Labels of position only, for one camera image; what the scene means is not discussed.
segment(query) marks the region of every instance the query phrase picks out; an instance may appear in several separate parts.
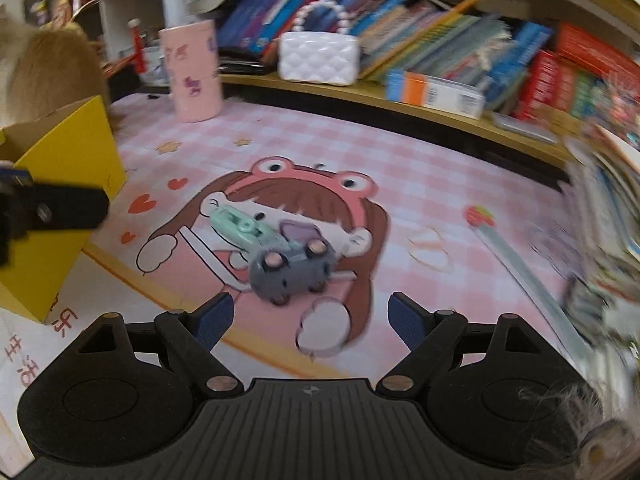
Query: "pink tumbler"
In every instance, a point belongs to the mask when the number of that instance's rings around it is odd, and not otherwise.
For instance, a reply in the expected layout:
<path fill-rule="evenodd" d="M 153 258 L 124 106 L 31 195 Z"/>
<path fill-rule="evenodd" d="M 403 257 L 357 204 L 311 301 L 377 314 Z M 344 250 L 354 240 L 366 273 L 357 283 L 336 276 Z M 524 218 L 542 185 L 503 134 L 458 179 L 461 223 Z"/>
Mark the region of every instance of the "pink tumbler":
<path fill-rule="evenodd" d="M 213 22 L 165 28 L 160 38 L 178 120 L 197 123 L 218 115 L 223 99 Z"/>

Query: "cartoon girl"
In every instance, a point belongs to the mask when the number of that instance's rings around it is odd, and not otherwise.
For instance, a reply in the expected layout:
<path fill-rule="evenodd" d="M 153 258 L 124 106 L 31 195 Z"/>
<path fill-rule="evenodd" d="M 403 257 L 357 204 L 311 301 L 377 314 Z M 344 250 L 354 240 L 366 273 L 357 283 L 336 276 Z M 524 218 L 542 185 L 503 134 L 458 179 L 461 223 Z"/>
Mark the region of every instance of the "cartoon girl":
<path fill-rule="evenodd" d="M 236 300 L 237 322 L 244 316 L 245 325 L 267 335 L 292 326 L 295 339 L 290 340 L 300 351 L 335 354 L 363 333 L 370 316 L 371 278 L 388 231 L 388 215 L 369 199 L 375 192 L 375 183 L 361 173 L 332 173 L 278 156 L 264 158 L 250 173 L 235 171 L 204 187 L 149 237 L 138 254 L 138 267 L 198 304 L 229 291 Z M 222 205 L 264 222 L 289 240 L 319 230 L 339 257 L 322 297 L 305 294 L 278 308 L 244 294 L 250 291 L 246 254 L 209 221 Z"/>

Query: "barcode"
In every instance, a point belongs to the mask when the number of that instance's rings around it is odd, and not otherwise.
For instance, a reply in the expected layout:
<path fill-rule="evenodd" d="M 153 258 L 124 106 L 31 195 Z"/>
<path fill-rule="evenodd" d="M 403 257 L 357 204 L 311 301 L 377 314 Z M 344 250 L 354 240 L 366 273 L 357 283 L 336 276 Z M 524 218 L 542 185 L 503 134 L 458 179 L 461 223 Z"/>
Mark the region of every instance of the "barcode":
<path fill-rule="evenodd" d="M 478 98 L 472 95 L 460 94 L 458 99 L 458 108 L 461 114 L 472 114 L 478 106 Z"/>
<path fill-rule="evenodd" d="M 436 102 L 436 97 L 438 96 L 438 90 L 433 86 L 429 87 L 429 91 L 427 93 L 427 104 L 429 106 L 433 106 Z"/>

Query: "ribbed black surface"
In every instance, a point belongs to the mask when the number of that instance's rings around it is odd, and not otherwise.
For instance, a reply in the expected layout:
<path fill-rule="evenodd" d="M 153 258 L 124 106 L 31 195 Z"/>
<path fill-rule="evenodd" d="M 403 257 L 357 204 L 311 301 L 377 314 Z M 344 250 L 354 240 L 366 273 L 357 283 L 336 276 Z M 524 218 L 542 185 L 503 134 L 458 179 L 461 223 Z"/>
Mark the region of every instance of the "ribbed black surface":
<path fill-rule="evenodd" d="M 180 439 L 108 468 L 36 460 L 19 480 L 523 479 L 453 452 L 407 401 L 365 380 L 257 380 L 243 396 L 210 400 Z"/>

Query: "brown furry object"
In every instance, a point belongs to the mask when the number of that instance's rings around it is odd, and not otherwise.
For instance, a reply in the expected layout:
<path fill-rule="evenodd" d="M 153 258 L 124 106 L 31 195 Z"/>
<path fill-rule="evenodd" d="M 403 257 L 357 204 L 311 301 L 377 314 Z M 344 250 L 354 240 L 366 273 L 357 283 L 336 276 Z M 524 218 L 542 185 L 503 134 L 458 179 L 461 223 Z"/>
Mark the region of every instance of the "brown furry object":
<path fill-rule="evenodd" d="M 95 95 L 109 105 L 107 81 L 85 38 L 16 22 L 0 7 L 0 127 Z"/>

